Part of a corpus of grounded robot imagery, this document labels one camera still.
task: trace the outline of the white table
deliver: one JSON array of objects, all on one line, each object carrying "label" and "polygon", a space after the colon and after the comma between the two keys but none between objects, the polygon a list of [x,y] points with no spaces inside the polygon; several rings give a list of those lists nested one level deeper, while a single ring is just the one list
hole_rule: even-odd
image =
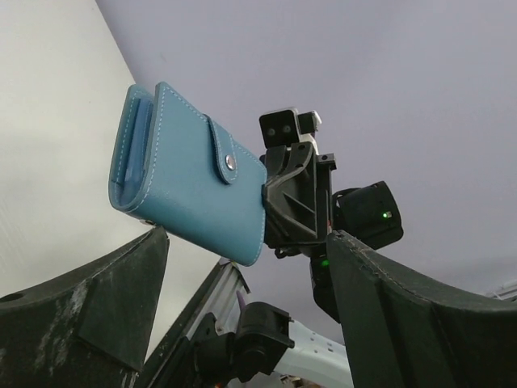
[{"label": "white table", "polygon": [[[132,76],[94,0],[0,2],[0,297],[106,255],[146,227],[107,176]],[[218,256],[171,237],[148,355]]]}]

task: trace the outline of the wallet opening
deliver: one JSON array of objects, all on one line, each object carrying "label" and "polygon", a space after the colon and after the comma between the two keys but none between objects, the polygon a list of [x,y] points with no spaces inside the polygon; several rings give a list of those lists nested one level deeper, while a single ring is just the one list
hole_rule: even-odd
[{"label": "wallet opening", "polygon": [[149,131],[153,115],[153,102],[141,99],[138,103],[137,114],[129,145],[128,160],[121,183],[120,205],[128,205],[140,191],[145,175],[145,150],[149,140]]}]

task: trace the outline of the gray wall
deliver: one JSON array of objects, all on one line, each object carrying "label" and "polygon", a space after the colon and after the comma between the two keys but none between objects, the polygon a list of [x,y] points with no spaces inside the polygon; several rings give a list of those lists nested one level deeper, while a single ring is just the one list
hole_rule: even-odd
[{"label": "gray wall", "polygon": [[[317,109],[334,187],[385,179],[406,236],[383,252],[483,292],[517,277],[517,2],[99,0],[135,79],[165,80],[245,146],[258,118]],[[265,250],[255,294],[339,340],[308,260]]]}]

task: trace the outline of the wallet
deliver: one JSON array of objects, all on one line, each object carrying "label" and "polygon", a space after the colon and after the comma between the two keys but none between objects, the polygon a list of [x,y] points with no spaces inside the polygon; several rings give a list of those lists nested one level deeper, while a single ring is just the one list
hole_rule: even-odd
[{"label": "wallet", "polygon": [[160,82],[129,87],[111,161],[109,200],[244,266],[260,255],[265,166],[210,116]]}]

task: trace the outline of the wallet flap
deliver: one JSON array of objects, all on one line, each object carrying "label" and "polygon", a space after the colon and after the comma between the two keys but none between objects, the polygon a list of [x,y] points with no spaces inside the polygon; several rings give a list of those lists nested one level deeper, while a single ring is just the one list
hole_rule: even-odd
[{"label": "wallet flap", "polygon": [[212,120],[210,116],[204,116],[210,127],[215,146],[217,170],[225,183],[231,184],[237,178],[237,158],[235,157],[235,145],[233,144],[232,135]]}]

